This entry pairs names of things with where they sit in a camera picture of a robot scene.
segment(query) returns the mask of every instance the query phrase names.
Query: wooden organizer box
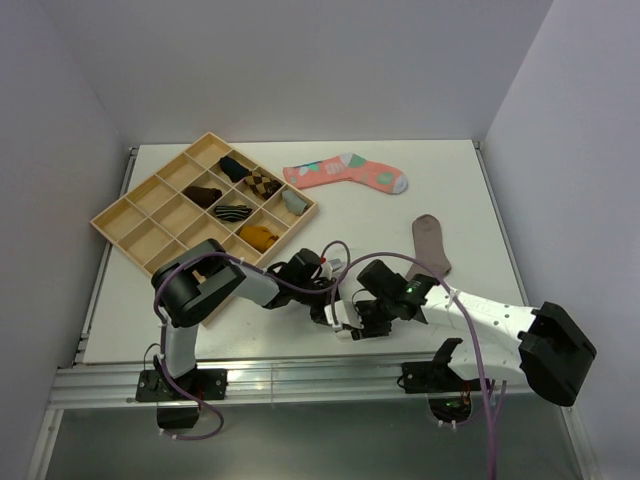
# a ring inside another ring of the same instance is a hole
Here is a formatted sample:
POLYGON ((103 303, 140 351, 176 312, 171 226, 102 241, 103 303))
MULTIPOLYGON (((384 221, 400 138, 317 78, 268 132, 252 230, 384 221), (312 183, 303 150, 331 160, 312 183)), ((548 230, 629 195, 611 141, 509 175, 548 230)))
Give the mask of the wooden organizer box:
POLYGON ((318 213, 318 205, 267 168, 231 148, 212 133, 147 178, 95 217, 91 224, 147 275, 202 241, 213 238, 224 249, 258 267, 266 266, 293 236, 318 213), (241 180, 233 183, 219 161, 228 155, 249 170, 277 179, 282 187, 268 200, 255 195, 241 180), (218 188, 223 195, 206 210, 183 191, 190 185, 218 188), (292 190, 309 208, 297 216, 289 212, 282 192, 292 190), (229 223, 213 216, 217 205, 247 205, 253 209, 244 221, 229 223), (260 253, 238 236, 245 225, 263 225, 279 239, 260 253))

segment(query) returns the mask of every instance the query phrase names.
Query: tabletop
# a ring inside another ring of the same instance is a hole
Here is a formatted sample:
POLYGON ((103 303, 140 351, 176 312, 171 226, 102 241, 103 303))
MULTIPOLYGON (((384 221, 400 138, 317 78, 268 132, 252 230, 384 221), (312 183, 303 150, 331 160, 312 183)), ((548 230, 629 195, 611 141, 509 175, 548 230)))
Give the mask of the tabletop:
MULTIPOLYGON (((413 256, 413 220, 435 216, 443 230, 444 249, 452 270, 447 281, 455 288, 499 302, 521 305, 505 239, 482 169, 470 140, 375 142, 238 143, 232 146, 274 173, 353 152, 367 160, 402 170, 409 188, 387 195, 364 185, 339 182, 305 190, 319 206, 318 215, 273 260, 289 260, 301 248, 320 253, 340 239, 353 258, 379 251, 413 256)), ((187 145, 143 145, 131 174, 129 190, 174 158, 187 145)), ((340 247, 328 257, 344 259, 340 247)), ((405 274, 409 264, 383 259, 405 274)), ((361 288, 356 276, 368 262, 353 268, 341 286, 344 297, 361 288)), ((367 294, 358 296, 366 299, 367 294)), ((85 363, 140 362, 146 348, 159 341, 158 319, 152 310, 154 291, 149 278, 124 254, 112 249, 94 308, 85 363)), ((393 322, 389 337, 339 340, 329 327, 316 325, 308 307, 291 303, 264 310, 243 299, 233 300, 208 325, 200 326, 199 359, 262 360, 391 353, 434 352, 451 336, 444 327, 417 322, 393 322)))

